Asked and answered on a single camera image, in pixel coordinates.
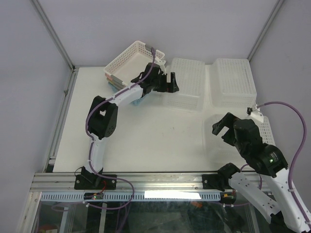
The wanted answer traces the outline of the white perforated basket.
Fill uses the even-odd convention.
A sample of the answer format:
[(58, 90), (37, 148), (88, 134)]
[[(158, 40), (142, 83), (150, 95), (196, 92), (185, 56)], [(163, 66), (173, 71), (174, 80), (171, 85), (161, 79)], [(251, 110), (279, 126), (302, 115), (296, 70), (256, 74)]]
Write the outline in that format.
[(247, 59), (218, 58), (209, 67), (210, 99), (215, 107), (251, 107), (257, 91)]
[(170, 71), (175, 73), (179, 91), (165, 93), (163, 104), (188, 111), (201, 111), (205, 95), (205, 63), (198, 60), (173, 58)]
[[(209, 122), (210, 135), (212, 134), (212, 125), (223, 117), (214, 116), (213, 121)], [(235, 147), (223, 141), (222, 136), (227, 132), (228, 128), (224, 128), (218, 135), (221, 140), (228, 146), (234, 147), (238, 154), (251, 166), (263, 168), (270, 166), (278, 161), (275, 141), (270, 128), (270, 122), (267, 117), (264, 117), (264, 122), (259, 123), (249, 118), (241, 118), (243, 133), (242, 146)]]

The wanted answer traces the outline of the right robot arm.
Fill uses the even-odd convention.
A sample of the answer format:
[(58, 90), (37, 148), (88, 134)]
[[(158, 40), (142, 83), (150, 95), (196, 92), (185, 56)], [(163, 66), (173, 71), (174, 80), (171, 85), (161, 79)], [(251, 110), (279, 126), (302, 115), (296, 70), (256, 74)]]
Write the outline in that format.
[(212, 187), (221, 191), (230, 187), (241, 193), (269, 223), (271, 231), (309, 233), (311, 213), (294, 192), (290, 169), (281, 150), (263, 142), (259, 128), (252, 119), (240, 119), (227, 113), (212, 125), (212, 134), (218, 135), (224, 127), (228, 130), (222, 136), (223, 141), (237, 149), (246, 163), (267, 183), (274, 197), (268, 197), (249, 182), (233, 163), (218, 169)]

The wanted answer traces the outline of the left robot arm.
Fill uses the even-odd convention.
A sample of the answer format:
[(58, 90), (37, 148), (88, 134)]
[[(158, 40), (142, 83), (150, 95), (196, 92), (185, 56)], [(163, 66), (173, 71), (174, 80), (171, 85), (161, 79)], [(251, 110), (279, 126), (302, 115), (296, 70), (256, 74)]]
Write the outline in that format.
[(86, 163), (76, 175), (75, 189), (114, 189), (117, 176), (103, 175), (103, 159), (107, 139), (117, 126), (118, 111), (150, 92), (175, 93), (179, 91), (176, 75), (164, 73), (159, 65), (149, 63), (145, 70), (132, 79), (128, 86), (109, 98), (96, 96), (86, 118), (85, 131), (90, 138)]

